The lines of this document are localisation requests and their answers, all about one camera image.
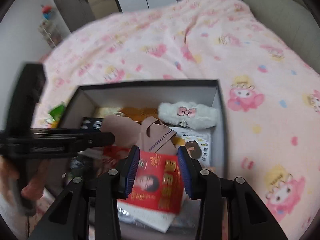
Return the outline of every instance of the human hand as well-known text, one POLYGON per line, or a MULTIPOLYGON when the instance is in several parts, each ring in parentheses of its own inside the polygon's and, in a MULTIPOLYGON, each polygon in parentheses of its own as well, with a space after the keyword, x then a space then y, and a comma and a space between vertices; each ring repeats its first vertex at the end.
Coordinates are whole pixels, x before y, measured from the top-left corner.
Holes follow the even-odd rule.
MULTIPOLYGON (((35 201, 42 197, 48 172, 48 165, 49 160, 41 161, 36 174, 32 177, 29 184, 21 191, 21 195, 24 198, 35 201)), ((9 180, 17 180, 19 176, 19 172, 13 164, 9 160, 0 156, 0 193, 9 203, 13 202, 12 192, 9 187, 9 180)))

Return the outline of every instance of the cardboard box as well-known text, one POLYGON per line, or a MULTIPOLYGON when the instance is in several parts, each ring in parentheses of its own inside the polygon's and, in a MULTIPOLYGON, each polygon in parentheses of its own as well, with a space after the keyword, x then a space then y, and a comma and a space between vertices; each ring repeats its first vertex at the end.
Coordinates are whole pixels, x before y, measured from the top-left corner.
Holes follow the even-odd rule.
MULTIPOLYGON (((136 81, 103 85, 81 86, 74 93, 59 122, 60 128, 80 128, 84 117, 92 117, 100 107, 152 107, 162 102, 196 102, 218 110, 218 122, 210 128, 211 165, 219 177, 227 176, 227 124, 221 89, 217 80, 136 81)), ((181 214, 199 217, 200 201, 185 201, 181 214)), ((90 207, 89 219, 94 223, 94 208, 90 207)), ((131 216, 120 221, 122 239, 130 240, 194 240, 197 228, 174 228, 166 234, 148 226, 136 226, 131 216)))
POLYGON ((227 175, 226 117, 217 80, 136 81, 79 87, 71 98, 59 127, 78 129, 84 117, 100 107, 158 108, 162 102, 195 102, 218 110, 211 134, 211 166, 219 177, 227 175))
POLYGON ((116 0, 88 0, 88 3, 96 19, 119 12, 116 0))

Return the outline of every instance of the red packet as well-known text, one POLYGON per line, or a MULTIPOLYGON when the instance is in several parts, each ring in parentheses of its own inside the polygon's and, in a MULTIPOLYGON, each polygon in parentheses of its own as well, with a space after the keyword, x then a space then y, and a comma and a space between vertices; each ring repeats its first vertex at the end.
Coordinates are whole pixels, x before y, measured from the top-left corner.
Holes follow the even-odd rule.
POLYGON ((121 201, 178 214, 182 194, 183 182, 177 156, 141 151, 132 193, 121 201))
POLYGON ((103 149, 102 167, 98 171, 98 176, 101 174, 115 169, 119 160, 128 156, 130 149, 118 146, 105 146, 103 149))

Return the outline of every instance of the pink blanket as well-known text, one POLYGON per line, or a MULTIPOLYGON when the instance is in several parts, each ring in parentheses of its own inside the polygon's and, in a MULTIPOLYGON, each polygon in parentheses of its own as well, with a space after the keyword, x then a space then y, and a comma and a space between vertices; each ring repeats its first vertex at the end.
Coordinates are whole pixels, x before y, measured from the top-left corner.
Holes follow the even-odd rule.
POLYGON ((46 60, 34 126, 78 85, 220 79, 229 178, 244 177, 290 240, 320 202, 320 78, 238 0, 182 0, 95 21, 46 60))

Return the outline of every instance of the stuffed toy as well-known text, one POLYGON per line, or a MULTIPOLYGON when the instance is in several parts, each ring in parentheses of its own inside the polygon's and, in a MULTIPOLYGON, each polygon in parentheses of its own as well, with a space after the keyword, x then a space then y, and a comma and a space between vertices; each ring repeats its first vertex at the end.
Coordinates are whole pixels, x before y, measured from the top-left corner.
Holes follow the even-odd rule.
POLYGON ((199 130, 215 126, 218 112, 213 107, 196 103, 161 103, 158 116, 165 123, 199 130))

